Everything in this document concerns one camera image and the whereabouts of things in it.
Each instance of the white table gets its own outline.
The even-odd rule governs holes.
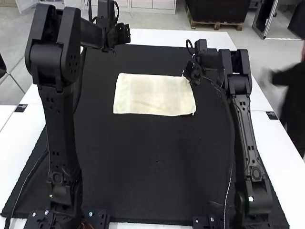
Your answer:
[[[206,38],[209,47],[236,49],[226,32],[131,30],[131,33],[133,44],[184,47],[186,39],[195,42],[199,38]],[[290,228],[304,228],[305,164],[281,123],[268,118],[265,111],[272,111],[272,108],[256,82],[254,80],[253,82],[251,114],[257,148]],[[22,103],[29,104],[25,112],[13,113],[0,132],[0,180],[5,184],[0,188],[0,209],[8,199],[45,125],[42,104],[38,98],[37,87],[33,85],[22,100]],[[4,227],[4,222],[5,219],[0,218],[0,228]],[[25,220],[17,219],[11,228],[22,229],[24,223]],[[110,227],[111,229],[185,228],[127,223],[111,223]]]
[[[0,105],[0,131],[15,111],[15,105]]]

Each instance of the gray floor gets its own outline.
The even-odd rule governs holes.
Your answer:
[[[23,60],[32,17],[33,10],[20,15],[17,8],[0,7],[0,53],[5,59],[8,71],[11,71],[25,91],[32,82]],[[254,12],[249,12],[243,31],[236,31],[230,26],[221,27],[220,31],[227,31],[237,48],[248,49],[252,73],[258,81],[264,77],[263,69],[282,69],[300,61],[301,41],[263,41],[251,28],[253,19]],[[131,28],[191,30],[182,0],[177,2],[175,15],[121,12],[120,21],[129,23]],[[284,15],[279,13],[268,37],[293,38],[294,35],[285,28],[286,24]],[[213,28],[205,26],[197,30],[213,31]],[[275,111],[279,113],[285,89],[268,85],[263,91]],[[10,77],[0,85],[0,104],[18,104],[22,96],[22,91]]]

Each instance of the white cabinet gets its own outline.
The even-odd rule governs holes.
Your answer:
[[[129,0],[130,12],[143,13],[176,13],[176,0]]]
[[[83,1],[84,1],[84,5],[87,6],[88,0],[83,0]],[[98,0],[92,0],[92,2],[91,2],[92,6],[97,6],[97,1]],[[126,7],[126,8],[128,7],[128,0],[116,0],[116,2],[118,3],[120,10],[123,7]]]
[[[64,0],[47,1],[47,0],[16,0],[19,12],[22,13],[30,7],[35,6],[37,3],[52,4],[58,9],[64,8]]]
[[[153,8],[153,0],[132,0],[132,8]]]
[[[153,0],[152,7],[154,9],[173,10],[175,7],[175,0]]]
[[[116,0],[120,11],[175,14],[176,0]],[[65,6],[87,9],[88,0],[16,0],[20,13],[35,6],[37,3],[55,5],[58,9]],[[92,10],[97,12],[98,0],[92,0]]]

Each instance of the black rubber mat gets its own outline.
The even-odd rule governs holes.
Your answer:
[[[113,114],[119,73],[181,76],[190,56],[185,48],[124,45],[116,56],[90,50],[82,97],[75,113],[83,207],[106,209],[112,221],[191,225],[207,203],[223,206],[230,168],[230,132],[218,92],[202,83],[193,89],[193,115],[165,117]],[[2,215],[12,209],[19,188],[47,148],[42,132]],[[48,159],[21,197],[15,216],[45,209]],[[234,183],[228,199],[233,207]],[[287,225],[274,194],[274,222]]]

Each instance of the white towel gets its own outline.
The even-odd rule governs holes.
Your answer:
[[[114,114],[178,116],[195,111],[192,88],[182,76],[119,74]]]

